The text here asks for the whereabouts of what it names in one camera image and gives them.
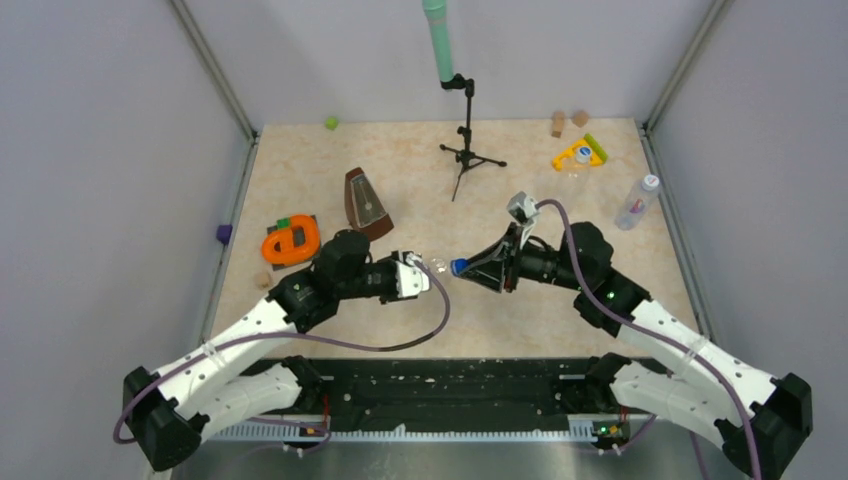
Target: white wall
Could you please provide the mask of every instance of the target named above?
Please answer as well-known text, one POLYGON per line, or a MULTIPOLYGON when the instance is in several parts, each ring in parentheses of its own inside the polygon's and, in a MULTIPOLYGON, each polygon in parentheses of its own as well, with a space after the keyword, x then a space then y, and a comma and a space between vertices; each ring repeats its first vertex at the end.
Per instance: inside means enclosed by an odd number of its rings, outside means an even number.
MULTIPOLYGON (((711 0, 448 0, 475 118, 646 118, 711 0)), ((464 117, 421 0, 189 0, 254 125, 464 117)))
POLYGON ((793 478, 844 478, 848 3, 736 2, 656 134, 720 337, 813 387, 793 478))
POLYGON ((0 10, 0 478, 140 478, 121 382, 188 347, 246 142, 165 1, 0 10))

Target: black tripod stand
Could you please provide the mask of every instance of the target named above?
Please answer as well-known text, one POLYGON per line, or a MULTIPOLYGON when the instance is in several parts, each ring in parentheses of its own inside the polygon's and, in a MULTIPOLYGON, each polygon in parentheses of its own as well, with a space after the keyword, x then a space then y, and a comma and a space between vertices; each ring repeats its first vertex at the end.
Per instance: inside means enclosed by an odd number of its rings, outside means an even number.
POLYGON ((471 151, 471 97, 474 96, 474 79, 465 79, 462 75, 457 73, 450 82, 442 82, 442 88, 445 90, 465 89, 465 98, 468 100, 465 109, 465 126, 460 126, 456 129, 456 133, 462 135, 462 140, 465 146, 462 150, 457 150, 455 148, 448 147, 445 144, 439 145, 439 148, 442 150, 453 152, 454 157, 456 158, 456 163, 462 164, 462 168, 459 170, 459 176, 456 177, 456 186, 453 188, 453 197, 451 197, 451 201, 454 201, 456 200, 456 191, 459 189, 459 181, 462 180, 462 176, 465 175, 465 172, 472 168, 477 168, 484 163, 494 163, 499 167, 505 167, 506 162, 481 157, 471 151))

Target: wooden table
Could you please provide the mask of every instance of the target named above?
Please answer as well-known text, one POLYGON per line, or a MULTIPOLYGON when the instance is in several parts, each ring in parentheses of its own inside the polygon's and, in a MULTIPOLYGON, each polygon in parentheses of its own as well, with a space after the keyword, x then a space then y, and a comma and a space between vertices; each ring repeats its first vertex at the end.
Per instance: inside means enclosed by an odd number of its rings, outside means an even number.
MULTIPOLYGON (((695 328, 689 298, 659 205, 634 230, 612 223, 631 184, 648 171, 632 119, 592 119, 583 129, 567 123, 562 138, 550 135, 550 120, 474 122, 474 150, 509 162, 466 174, 451 203, 459 165, 440 143, 460 146, 458 122, 268 126, 262 132, 244 209, 233 243, 213 334, 248 311, 264 292, 253 281, 270 271, 259 247, 276 220, 304 213, 317 217, 324 239, 348 228, 343 206, 345 173, 365 170, 395 224, 372 244, 375 259, 392 250, 415 250, 428 261, 473 255, 506 230, 505 206, 524 190, 537 199, 561 193, 551 159, 584 133, 592 133, 609 161, 591 170, 584 195, 567 205, 572 221, 590 220, 613 245, 613 266, 648 289, 671 313, 695 328)), ((545 208, 535 234, 558 246, 562 225, 545 208)), ((272 272, 274 281, 297 268, 272 272)), ((524 280, 511 294, 495 294, 465 280, 440 278, 453 314, 436 338, 396 358, 586 357, 615 351, 644 355, 585 323, 573 309, 576 292, 524 280)), ((443 312, 433 289, 417 300, 380 305, 377 299, 343 302, 338 315, 311 333, 367 345, 402 343, 430 331, 443 312)), ((384 357, 312 342, 295 341, 272 356, 384 357)))

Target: blue bottle cap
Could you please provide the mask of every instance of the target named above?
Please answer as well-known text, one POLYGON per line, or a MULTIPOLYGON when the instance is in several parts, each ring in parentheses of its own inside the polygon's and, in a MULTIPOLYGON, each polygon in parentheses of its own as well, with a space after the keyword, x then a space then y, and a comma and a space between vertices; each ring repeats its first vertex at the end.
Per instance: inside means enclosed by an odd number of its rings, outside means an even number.
POLYGON ((465 267, 468 266, 468 260, 464 258, 457 258, 456 260, 451 260, 451 273, 454 277, 458 277, 460 272, 465 270, 465 267))

